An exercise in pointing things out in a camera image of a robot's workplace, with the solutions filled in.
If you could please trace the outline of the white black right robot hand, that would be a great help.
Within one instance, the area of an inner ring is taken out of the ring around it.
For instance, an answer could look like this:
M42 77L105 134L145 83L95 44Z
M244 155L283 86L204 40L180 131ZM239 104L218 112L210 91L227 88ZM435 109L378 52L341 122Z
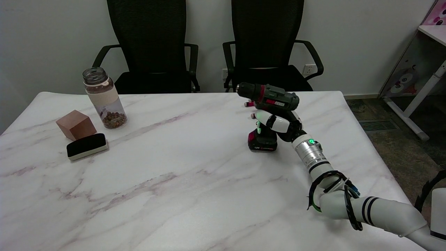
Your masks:
M302 123L295 112L290 113L287 120L281 116L274 115L268 111L258 109L251 114L251 118L256 120L257 129L254 131L257 135L272 138L268 134L277 135L284 142L294 142L297 138L307 133L302 128Z

